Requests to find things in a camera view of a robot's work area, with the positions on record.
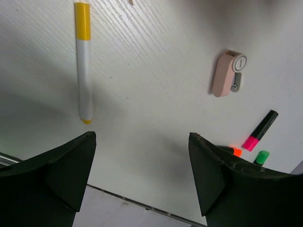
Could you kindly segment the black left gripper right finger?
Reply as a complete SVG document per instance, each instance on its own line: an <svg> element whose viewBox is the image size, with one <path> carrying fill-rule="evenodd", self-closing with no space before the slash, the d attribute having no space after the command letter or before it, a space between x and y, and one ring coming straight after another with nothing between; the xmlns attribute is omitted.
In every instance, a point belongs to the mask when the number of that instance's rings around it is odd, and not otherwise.
<svg viewBox="0 0 303 227"><path fill-rule="evenodd" d="M209 227L300 227L303 177L267 169L190 133L188 150Z"/></svg>

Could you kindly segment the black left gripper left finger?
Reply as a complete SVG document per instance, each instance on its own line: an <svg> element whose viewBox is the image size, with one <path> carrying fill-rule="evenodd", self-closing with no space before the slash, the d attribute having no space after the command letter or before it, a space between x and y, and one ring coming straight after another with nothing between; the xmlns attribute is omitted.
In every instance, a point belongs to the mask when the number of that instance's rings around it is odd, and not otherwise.
<svg viewBox="0 0 303 227"><path fill-rule="evenodd" d="M0 167L2 227L71 227L80 211L96 151L96 134Z"/></svg>

